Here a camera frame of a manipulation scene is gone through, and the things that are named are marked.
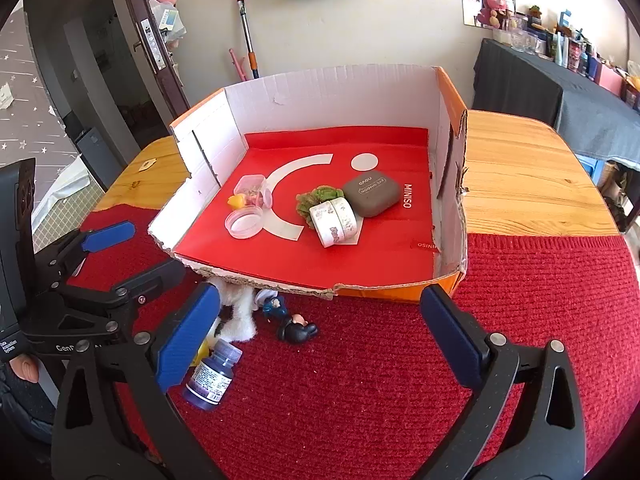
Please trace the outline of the person's left hand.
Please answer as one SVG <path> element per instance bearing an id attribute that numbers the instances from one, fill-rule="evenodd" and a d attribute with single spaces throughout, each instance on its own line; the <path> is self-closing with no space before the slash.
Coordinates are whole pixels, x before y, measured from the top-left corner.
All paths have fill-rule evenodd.
<path id="1" fill-rule="evenodd" d="M 13 373 L 21 380 L 36 384 L 39 380 L 39 370 L 36 361 L 27 354 L 16 356 L 10 361 Z"/>

